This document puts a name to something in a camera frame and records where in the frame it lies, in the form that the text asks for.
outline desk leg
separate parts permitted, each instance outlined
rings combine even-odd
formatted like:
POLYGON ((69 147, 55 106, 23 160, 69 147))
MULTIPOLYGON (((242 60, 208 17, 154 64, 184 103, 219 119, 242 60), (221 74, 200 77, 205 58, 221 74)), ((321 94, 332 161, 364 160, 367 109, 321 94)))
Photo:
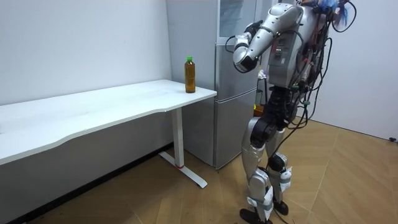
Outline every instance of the desk leg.
POLYGON ((173 164, 178 168, 181 172, 195 181, 201 188, 207 186, 207 182, 203 180, 201 177, 196 175, 196 173, 192 172, 190 169, 184 166, 184 145, 183 145, 183 137, 182 137, 182 112, 181 108, 177 108, 172 110, 172 119, 173 119, 173 136, 174 136, 174 156, 168 155, 166 152, 159 153, 164 159, 166 159, 169 163, 173 164))

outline humanoid robot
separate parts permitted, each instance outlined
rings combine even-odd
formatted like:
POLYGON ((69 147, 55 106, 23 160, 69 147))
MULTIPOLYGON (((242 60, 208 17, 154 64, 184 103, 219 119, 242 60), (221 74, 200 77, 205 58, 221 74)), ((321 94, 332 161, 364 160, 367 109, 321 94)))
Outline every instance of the humanoid robot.
POLYGON ((235 68, 241 73, 255 69, 261 55, 271 47, 268 61, 268 81, 274 85, 271 97, 264 114, 250 120, 242 141, 243 167, 249 187, 247 200, 254 211, 242 209, 240 216, 249 223, 271 224, 269 217, 273 209, 282 215, 289 213, 283 192, 290 187, 292 173, 287 168, 286 156, 277 151, 287 139, 284 138, 286 128, 293 129, 292 134, 307 124, 311 92, 319 90, 326 73, 322 74, 325 44, 328 40, 332 44, 328 30, 331 25, 336 30, 335 26, 346 21, 344 5, 347 2, 356 14, 355 6, 348 0, 339 0, 331 6, 318 1, 296 5, 277 3, 264 21, 249 24, 243 34, 229 38, 236 39, 230 52, 235 68), (319 76, 320 85, 315 87, 319 76), (303 108, 303 116, 290 128, 298 107, 303 108), (259 167, 264 151, 267 165, 259 167))

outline baseboard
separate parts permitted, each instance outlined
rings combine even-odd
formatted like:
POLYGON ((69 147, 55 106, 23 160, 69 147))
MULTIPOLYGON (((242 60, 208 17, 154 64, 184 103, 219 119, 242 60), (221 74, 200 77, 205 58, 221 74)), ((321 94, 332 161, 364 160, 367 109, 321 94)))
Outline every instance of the baseboard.
POLYGON ((52 210, 54 208, 57 208, 58 206, 62 205, 63 203, 95 188, 96 186, 98 186, 100 184, 105 183, 106 181, 112 179, 113 177, 116 177, 117 175, 124 173, 125 171, 147 161, 148 159, 155 157, 160 152, 166 151, 166 150, 172 148, 173 146, 174 146, 174 144, 171 142, 171 143, 161 147, 160 149, 157 149, 157 150, 149 153, 148 155, 145 155, 135 161, 132 161, 129 164, 126 164, 125 166, 122 166, 108 174, 105 174, 104 176, 97 178, 97 179, 91 181, 90 183, 77 188, 76 190, 72 190, 71 192, 69 192, 63 196, 61 196, 49 203, 46 203, 45 205, 43 205, 39 208, 36 208, 35 210, 33 210, 29 213, 26 213, 23 216, 16 218, 13 221, 8 222, 7 224, 21 224, 21 223, 29 222, 41 215, 44 215, 45 213, 49 212, 50 210, 52 210))

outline robot knee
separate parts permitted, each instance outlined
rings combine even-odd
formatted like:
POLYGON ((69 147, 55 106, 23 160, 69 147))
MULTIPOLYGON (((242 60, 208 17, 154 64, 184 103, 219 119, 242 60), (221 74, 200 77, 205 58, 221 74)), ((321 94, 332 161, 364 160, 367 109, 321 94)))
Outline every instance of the robot knee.
POLYGON ((276 153, 268 159, 268 166, 277 172, 284 170, 287 166, 287 158, 285 155, 276 153))

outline desk foot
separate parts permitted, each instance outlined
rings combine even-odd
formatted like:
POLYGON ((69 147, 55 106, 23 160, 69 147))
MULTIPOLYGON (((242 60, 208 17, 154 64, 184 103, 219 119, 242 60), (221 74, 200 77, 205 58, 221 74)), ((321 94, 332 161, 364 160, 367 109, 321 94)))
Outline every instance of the desk foot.
MULTIPOLYGON (((173 166, 175 166, 174 158, 172 156, 170 156, 166 152, 161 152, 161 153, 159 153, 159 155, 162 156, 169 163, 171 163, 173 166)), ((207 186, 207 182, 205 180, 203 180, 201 177, 199 177, 196 173, 192 172, 187 167, 183 166, 182 168, 177 168, 177 169, 180 170, 181 172, 183 172, 185 175, 187 175, 193 181, 195 181, 195 183, 197 183, 199 185, 199 187, 205 188, 207 186)))

